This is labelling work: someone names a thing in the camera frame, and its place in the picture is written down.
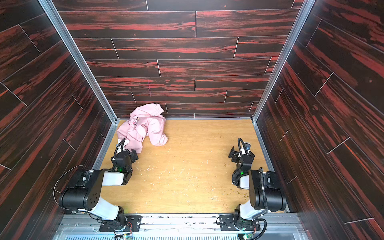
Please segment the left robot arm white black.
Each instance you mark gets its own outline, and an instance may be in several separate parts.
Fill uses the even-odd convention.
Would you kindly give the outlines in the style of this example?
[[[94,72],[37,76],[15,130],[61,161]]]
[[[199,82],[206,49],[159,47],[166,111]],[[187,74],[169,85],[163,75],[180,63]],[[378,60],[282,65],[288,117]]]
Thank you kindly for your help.
[[[124,209],[101,197],[102,187],[124,186],[133,174],[132,163],[139,159],[135,150],[115,151],[109,170],[86,170],[80,173],[73,187],[59,196],[58,205],[71,211],[86,212],[101,219],[106,228],[123,231],[128,226]]]

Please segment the pink zip jacket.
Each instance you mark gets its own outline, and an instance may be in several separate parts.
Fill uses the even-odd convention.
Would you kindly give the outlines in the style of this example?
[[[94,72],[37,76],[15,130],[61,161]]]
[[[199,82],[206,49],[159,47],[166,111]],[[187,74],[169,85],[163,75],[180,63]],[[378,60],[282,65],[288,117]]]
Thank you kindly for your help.
[[[130,119],[117,130],[118,143],[123,143],[124,150],[143,150],[146,137],[153,146],[161,147],[168,142],[164,133],[166,118],[162,116],[163,108],[159,104],[146,104],[130,113]]]

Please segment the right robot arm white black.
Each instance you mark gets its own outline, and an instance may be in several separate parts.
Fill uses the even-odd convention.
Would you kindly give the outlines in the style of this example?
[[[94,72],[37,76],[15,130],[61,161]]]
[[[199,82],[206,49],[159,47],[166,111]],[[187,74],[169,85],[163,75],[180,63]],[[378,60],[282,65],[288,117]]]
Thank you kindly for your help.
[[[249,200],[238,205],[230,224],[239,231],[259,229],[257,220],[269,212],[283,211],[287,207],[287,199],[283,193],[275,172],[265,172],[262,167],[252,169],[255,154],[251,152],[251,144],[238,139],[238,150],[232,148],[229,158],[236,163],[232,174],[232,184],[238,189],[249,191]]]

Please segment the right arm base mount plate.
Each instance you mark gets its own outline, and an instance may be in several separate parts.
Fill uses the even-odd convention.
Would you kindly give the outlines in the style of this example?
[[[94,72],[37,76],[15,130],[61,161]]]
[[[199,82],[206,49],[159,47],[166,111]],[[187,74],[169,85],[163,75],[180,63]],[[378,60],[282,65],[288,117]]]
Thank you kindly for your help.
[[[221,231],[260,231],[261,227],[259,224],[251,221],[244,220],[240,217],[236,217],[234,214],[220,215],[216,224],[220,227]]]

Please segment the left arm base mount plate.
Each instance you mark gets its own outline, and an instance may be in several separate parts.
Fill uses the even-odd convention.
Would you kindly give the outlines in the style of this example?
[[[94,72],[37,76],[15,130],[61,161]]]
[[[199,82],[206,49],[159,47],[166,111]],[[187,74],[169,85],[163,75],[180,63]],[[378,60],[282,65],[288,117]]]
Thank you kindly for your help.
[[[138,232],[141,227],[142,216],[125,215],[117,217],[115,220],[102,220],[100,232]]]

